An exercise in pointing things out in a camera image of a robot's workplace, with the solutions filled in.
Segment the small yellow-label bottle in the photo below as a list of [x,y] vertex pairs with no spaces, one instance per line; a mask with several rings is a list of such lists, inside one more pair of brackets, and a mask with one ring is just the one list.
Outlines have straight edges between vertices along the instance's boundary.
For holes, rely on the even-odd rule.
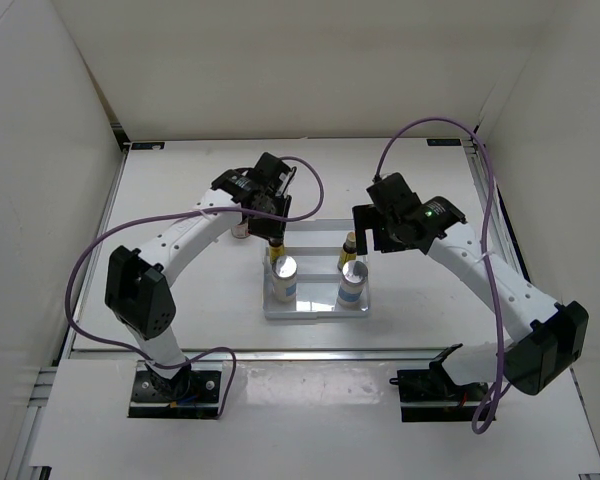
[[357,243],[356,243],[356,235],[354,231],[350,231],[347,233],[345,241],[342,245],[339,259],[337,263],[337,268],[341,271],[346,263],[351,260],[355,260],[357,257]]
[[274,264],[276,260],[285,255],[285,245],[283,239],[270,239],[268,242],[269,261]]

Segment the white silver-cap bottle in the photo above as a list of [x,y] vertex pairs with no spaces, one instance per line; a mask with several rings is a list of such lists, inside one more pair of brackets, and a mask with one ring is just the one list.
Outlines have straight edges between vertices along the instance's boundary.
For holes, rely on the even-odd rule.
[[364,292],[368,282],[368,267],[359,260],[346,262],[340,272],[337,302],[349,309],[364,307]]
[[296,297],[297,263],[289,255],[278,257],[272,264],[272,288],[275,298],[283,303]]

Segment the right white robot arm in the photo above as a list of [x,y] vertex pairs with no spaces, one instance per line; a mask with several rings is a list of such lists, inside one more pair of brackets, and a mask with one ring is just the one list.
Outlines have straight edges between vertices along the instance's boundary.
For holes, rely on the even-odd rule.
[[503,338],[481,347],[453,345],[429,364],[429,387],[450,400],[466,385],[502,379],[535,396],[582,353],[589,314],[561,304],[496,254],[488,253],[465,215],[449,200],[419,199],[399,173],[368,187],[353,207],[357,252],[418,250],[454,274],[496,317]]

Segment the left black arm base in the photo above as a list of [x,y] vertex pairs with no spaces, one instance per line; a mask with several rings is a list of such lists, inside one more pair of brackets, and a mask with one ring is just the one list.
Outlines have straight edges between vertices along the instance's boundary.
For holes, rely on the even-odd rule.
[[188,366],[164,379],[151,368],[137,366],[129,397],[127,416],[160,420],[219,420],[237,370],[231,362]]

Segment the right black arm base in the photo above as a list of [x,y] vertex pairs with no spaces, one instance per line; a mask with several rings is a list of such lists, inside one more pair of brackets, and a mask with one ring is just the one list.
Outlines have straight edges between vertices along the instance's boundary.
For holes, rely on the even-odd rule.
[[488,384],[457,385],[443,370],[443,362],[460,347],[446,348],[425,369],[398,370],[389,379],[389,384],[398,388],[403,423],[471,422]]

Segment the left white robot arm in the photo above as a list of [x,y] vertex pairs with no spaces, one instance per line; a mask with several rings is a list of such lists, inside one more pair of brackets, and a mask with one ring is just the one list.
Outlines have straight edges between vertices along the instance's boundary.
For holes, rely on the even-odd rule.
[[229,169],[194,205],[201,214],[179,219],[136,248],[120,246],[109,257],[104,301],[129,330],[156,373],[155,388],[168,400],[186,395],[186,357],[171,328],[178,276],[219,236],[253,217],[252,211],[287,216],[287,189],[296,169],[270,153],[244,171]]

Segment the left red-lid spice jar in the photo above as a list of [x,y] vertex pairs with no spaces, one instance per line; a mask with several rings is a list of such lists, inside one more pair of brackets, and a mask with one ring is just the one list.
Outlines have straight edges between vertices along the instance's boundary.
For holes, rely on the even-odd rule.
[[249,225],[247,221],[239,223],[231,228],[231,234],[236,239],[246,239],[250,236]]

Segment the white three-compartment tray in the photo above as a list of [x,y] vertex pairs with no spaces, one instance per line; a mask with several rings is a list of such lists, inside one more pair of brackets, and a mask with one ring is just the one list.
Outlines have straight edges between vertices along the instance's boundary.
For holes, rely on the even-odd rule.
[[365,286],[358,303],[338,303],[341,273],[337,269],[346,234],[353,230],[347,219],[292,223],[286,228],[284,246],[297,263],[296,297],[281,302],[274,296],[269,248],[263,255],[263,313],[268,320],[318,320],[365,317],[370,313],[370,292]]

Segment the right blue corner label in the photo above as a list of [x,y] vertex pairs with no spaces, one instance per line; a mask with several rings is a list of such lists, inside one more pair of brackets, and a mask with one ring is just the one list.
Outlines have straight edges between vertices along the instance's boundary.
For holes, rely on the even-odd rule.
[[431,147],[457,147],[462,145],[458,138],[427,138],[427,145]]

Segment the blue corner label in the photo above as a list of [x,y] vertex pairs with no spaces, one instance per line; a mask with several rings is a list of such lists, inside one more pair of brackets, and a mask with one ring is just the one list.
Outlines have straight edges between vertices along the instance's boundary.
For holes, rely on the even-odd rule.
[[457,147],[462,145],[458,138],[427,138],[427,145],[431,147]]
[[159,151],[164,148],[164,142],[133,142],[130,146],[133,151]]

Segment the left blue corner label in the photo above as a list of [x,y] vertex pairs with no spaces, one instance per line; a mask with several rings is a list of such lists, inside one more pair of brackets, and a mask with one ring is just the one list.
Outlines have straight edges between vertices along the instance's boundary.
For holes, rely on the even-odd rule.
[[133,142],[130,146],[133,151],[159,151],[164,148],[164,142]]

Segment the aluminium front rail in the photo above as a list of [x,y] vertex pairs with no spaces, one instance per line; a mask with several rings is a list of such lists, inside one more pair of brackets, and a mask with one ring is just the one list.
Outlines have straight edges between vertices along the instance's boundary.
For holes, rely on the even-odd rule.
[[[440,348],[423,349],[286,349],[286,350],[235,350],[238,361],[425,361],[436,357]],[[62,360],[132,360],[143,361],[137,353],[123,350],[71,350]]]

